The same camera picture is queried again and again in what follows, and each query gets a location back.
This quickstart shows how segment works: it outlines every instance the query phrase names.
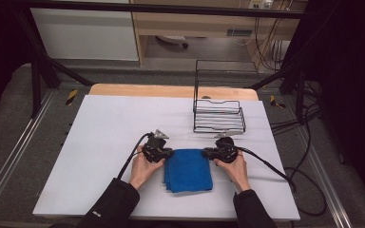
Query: black sleeve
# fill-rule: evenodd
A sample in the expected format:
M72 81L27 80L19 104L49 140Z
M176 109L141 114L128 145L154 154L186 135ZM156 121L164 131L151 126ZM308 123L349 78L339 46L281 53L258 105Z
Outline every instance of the black sleeve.
M246 190L235 195L233 202L240 228L277 227L254 190Z
M113 179L76 227L126 227L139 198L138 191L132 185Z

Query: black wire rack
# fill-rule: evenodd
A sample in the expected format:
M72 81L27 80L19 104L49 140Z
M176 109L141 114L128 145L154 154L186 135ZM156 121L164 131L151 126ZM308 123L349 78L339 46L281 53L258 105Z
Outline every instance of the black wire rack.
M227 131L245 132L245 120L239 101L199 98L200 86L244 87L248 76L257 74L253 62L197 60L194 90L194 132L221 133Z

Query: white wall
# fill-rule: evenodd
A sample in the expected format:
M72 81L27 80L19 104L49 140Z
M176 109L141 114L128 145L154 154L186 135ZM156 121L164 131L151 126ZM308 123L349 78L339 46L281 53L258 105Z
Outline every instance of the white wall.
M127 0L106 1L128 3ZM52 58L138 61L129 12L63 9L31 9L31 12Z

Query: blue towel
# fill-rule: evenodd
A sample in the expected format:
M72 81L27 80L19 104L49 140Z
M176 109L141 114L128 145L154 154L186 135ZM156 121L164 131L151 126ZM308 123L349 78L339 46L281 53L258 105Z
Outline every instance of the blue towel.
M201 149L178 149L165 161L164 183L172 193L212 190L209 160Z

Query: white table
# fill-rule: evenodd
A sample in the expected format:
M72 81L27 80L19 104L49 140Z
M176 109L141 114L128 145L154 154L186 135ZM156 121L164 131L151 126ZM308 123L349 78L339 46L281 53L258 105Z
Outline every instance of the white table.
M232 137L283 172L262 102L240 101L247 130ZM213 134L193 133L192 98L87 95L33 214L83 216L102 195L144 133L161 129L167 147L214 146ZM249 180L274 220L297 220L288 183L261 161L245 154ZM214 188L209 192L172 194L165 190L163 170L140 190L133 219L235 219L234 184L211 161ZM128 181L130 168L123 180Z

